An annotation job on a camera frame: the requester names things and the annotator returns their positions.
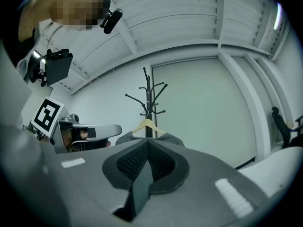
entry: ceiling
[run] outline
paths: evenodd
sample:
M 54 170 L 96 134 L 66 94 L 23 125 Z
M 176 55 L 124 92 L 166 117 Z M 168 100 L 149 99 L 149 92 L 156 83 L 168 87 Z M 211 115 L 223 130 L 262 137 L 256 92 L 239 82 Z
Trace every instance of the ceiling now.
M 273 29 L 273 0 L 112 0 L 122 19 L 111 34 L 70 31 L 40 24 L 40 54 L 68 48 L 73 61 L 60 84 L 71 93 L 127 61 L 152 52 L 193 44 L 233 45 L 274 56 L 286 27 L 286 17 Z

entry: black chair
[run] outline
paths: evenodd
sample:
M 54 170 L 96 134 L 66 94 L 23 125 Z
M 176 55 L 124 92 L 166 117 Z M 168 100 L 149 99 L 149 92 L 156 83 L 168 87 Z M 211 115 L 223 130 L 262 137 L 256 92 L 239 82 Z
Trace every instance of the black chair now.
M 279 109 L 277 107 L 272 107 L 272 116 L 274 118 L 275 124 L 278 127 L 279 131 L 283 137 L 283 146 L 282 148 L 286 148 L 289 146 L 301 146 L 303 147 L 303 134 L 301 134 L 301 129 L 303 128 L 303 124 L 301 124 L 301 119 L 303 119 L 303 115 L 296 119 L 295 121 L 298 122 L 299 126 L 293 129 L 294 132 L 297 132 L 298 136 L 293 138 L 290 142 L 290 130 L 285 124 L 283 118 L 279 114 Z

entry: wooden hanger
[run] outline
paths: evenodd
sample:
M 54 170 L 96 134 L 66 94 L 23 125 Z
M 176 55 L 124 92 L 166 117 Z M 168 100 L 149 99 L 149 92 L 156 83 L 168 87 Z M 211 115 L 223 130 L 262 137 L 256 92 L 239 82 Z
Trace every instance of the wooden hanger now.
M 140 129 L 143 129 L 144 127 L 146 127 L 146 126 L 150 127 L 151 129 L 157 131 L 157 132 L 160 133 L 160 134 L 165 134 L 165 133 L 166 133 L 166 132 L 164 132 L 164 131 L 158 129 L 157 126 L 156 126 L 156 125 L 153 123 L 153 121 L 151 121 L 150 119 L 144 119 L 144 120 L 139 124 L 139 126 L 138 126 L 136 129 L 134 129 L 134 130 L 132 131 L 132 133 L 134 134 L 134 133 L 138 132 Z

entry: light fixture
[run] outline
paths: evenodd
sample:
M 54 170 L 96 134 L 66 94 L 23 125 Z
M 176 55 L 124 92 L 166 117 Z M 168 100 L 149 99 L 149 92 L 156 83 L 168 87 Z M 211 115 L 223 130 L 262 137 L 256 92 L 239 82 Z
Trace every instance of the light fixture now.
M 34 56 L 35 56 L 36 58 L 39 58 L 39 57 L 40 57 L 40 55 L 39 55 L 36 51 L 34 51 Z
M 282 16 L 281 4 L 280 3 L 277 3 L 277 4 L 278 4 L 278 8 L 277 8 L 277 11 L 276 11 L 276 19 L 275 19 L 275 23 L 274 23 L 274 30 L 277 30 L 278 27 L 280 26 L 281 16 Z

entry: coat rack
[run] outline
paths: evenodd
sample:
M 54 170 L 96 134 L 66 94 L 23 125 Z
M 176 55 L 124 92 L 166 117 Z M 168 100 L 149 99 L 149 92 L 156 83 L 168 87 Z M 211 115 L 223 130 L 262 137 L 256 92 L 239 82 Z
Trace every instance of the coat rack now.
M 145 73 L 147 87 L 140 87 L 139 89 L 145 89 L 145 91 L 146 91 L 146 105 L 144 103 L 142 103 L 140 100 L 138 100 L 132 96 L 129 96 L 128 94 L 125 94 L 125 96 L 130 97 L 131 99 L 139 102 L 145 111 L 145 114 L 141 113 L 140 115 L 145 116 L 146 119 L 152 120 L 152 113 L 154 113 L 154 114 L 165 113 L 165 110 L 157 113 L 156 109 L 154 110 L 153 107 L 155 107 L 156 105 L 159 105 L 159 104 L 156 104 L 156 100 L 159 97 L 159 95 L 163 92 L 163 90 L 167 87 L 167 84 L 164 84 L 164 82 L 161 82 L 161 83 L 154 85 L 151 88 L 151 77 L 147 76 L 145 67 L 143 67 L 143 70 Z M 152 100 L 152 93 L 154 92 L 155 87 L 159 86 L 159 85 L 163 85 L 163 84 L 164 84 L 163 88 L 160 90 L 160 92 L 157 94 L 157 96 L 154 97 L 154 100 Z M 149 128 L 149 127 L 145 128 L 145 136 L 147 138 L 152 138 L 152 129 L 151 128 Z

